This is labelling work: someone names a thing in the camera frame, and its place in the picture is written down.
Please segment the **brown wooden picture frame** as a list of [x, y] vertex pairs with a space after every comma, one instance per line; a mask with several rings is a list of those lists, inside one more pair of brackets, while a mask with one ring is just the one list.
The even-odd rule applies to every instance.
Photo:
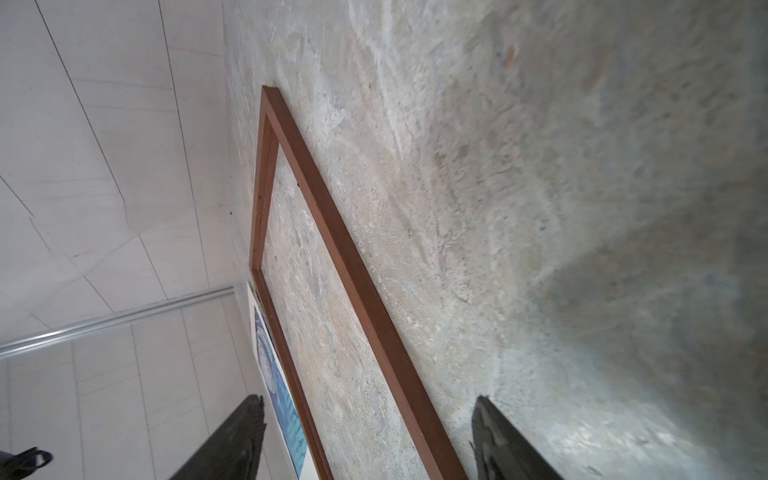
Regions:
[[283, 153], [309, 207], [336, 272], [415, 448], [432, 479], [466, 473], [368, 270], [277, 87], [261, 89], [249, 270], [263, 304], [288, 385], [323, 479], [332, 478], [322, 442], [263, 274], [262, 260], [278, 154]]

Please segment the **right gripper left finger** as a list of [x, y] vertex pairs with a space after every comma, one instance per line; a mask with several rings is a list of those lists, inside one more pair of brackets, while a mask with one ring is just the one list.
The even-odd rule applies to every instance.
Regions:
[[247, 396], [172, 480], [254, 480], [266, 423], [264, 398]]

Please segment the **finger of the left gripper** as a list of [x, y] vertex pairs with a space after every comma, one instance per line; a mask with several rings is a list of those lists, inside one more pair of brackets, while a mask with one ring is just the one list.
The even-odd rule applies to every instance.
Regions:
[[33, 447], [19, 454], [0, 452], [1, 480], [22, 480], [34, 474], [37, 470], [50, 464], [52, 453]]

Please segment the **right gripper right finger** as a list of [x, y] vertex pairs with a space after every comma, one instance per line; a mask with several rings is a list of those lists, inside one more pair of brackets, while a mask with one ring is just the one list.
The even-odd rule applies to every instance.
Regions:
[[471, 427], [480, 480], [563, 479], [489, 397], [477, 397]]

